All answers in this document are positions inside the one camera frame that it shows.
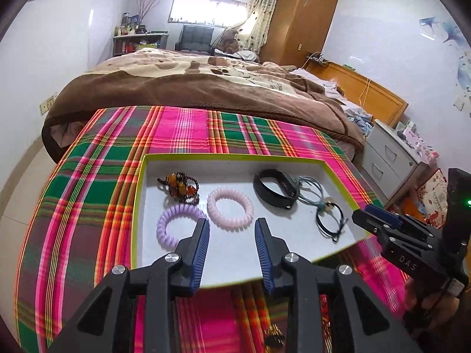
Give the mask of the right hand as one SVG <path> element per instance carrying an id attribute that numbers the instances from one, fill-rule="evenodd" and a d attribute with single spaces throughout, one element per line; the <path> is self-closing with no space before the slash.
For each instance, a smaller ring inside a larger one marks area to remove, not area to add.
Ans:
<path id="1" fill-rule="evenodd" d="M 456 315 L 460 300 L 450 295 L 447 291 L 435 292 L 424 297 L 425 289 L 418 281 L 409 277 L 405 283 L 405 304 L 406 312 L 404 316 L 411 318 L 413 312 L 419 312 L 429 323 L 427 330 L 433 330 L 448 322 Z"/>

